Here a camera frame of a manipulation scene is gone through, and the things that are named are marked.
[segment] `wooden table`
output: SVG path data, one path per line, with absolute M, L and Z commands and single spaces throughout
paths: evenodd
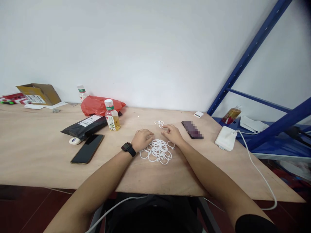
M 121 129 L 110 132 L 107 127 L 98 134 L 105 138 L 88 165 L 74 165 L 70 161 L 83 143 L 68 143 L 71 136 L 60 131 L 85 118 L 80 105 L 65 105 L 61 111 L 25 109 L 23 105 L 0 105 L 1 163 L 0 184 L 77 189 L 96 169 L 117 154 L 136 132 L 147 128 L 155 137 L 161 135 L 155 120 L 177 126 L 196 150 L 228 174 L 252 199 L 272 200 L 264 180 L 251 164 L 245 147 L 238 141 L 233 151 L 218 148 L 214 141 L 221 126 L 209 115 L 196 118 L 194 112 L 125 107 L 120 117 Z M 191 120 L 204 135 L 193 140 L 181 124 Z M 170 150 L 173 158 L 167 165 L 136 156 L 126 170 L 116 191 L 186 196 L 207 195 L 178 147 Z M 305 202 L 295 191 L 270 171 L 255 156 L 252 159 L 269 182 L 278 201 Z

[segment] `pixelated phone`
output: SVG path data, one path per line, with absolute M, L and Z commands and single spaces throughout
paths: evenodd
M 104 135 L 93 134 L 84 143 L 78 153 L 71 160 L 73 164 L 88 164 L 95 154 L 99 144 L 103 140 Z
M 182 121 L 182 125 L 185 127 L 187 133 L 192 139 L 203 139 L 201 132 L 195 127 L 192 121 Z

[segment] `black smartwatch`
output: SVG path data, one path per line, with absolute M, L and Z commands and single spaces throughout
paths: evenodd
M 134 157 L 134 156 L 136 155 L 136 151 L 133 149 L 132 144 L 129 143 L 129 142 L 125 143 L 125 144 L 121 147 L 121 149 L 122 149 L 123 151 L 129 152 L 129 153 L 131 154 L 132 157 Z

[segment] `plastic bottle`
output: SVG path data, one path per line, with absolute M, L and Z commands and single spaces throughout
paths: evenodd
M 79 98 L 81 102 L 88 96 L 88 94 L 85 92 L 84 86 L 83 85 L 77 85 L 77 88 L 79 89 Z
M 240 115 L 241 105 L 236 106 L 235 108 L 231 108 L 229 112 L 221 119 L 222 122 L 226 124 L 231 124 L 234 120 Z
M 105 100 L 106 113 L 105 117 L 110 131 L 118 131 L 120 129 L 120 122 L 118 112 L 114 110 L 112 99 Z

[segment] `white wall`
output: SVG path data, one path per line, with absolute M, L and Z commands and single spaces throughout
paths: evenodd
M 129 106 L 205 112 L 276 0 L 2 0 L 0 93 L 77 84 Z
M 232 88 L 291 109 L 311 97 L 311 23 L 302 1 L 292 1 Z M 213 116 L 237 104 L 254 120 L 273 122 L 286 114 L 228 93 Z M 311 117 L 301 123 L 311 125 Z

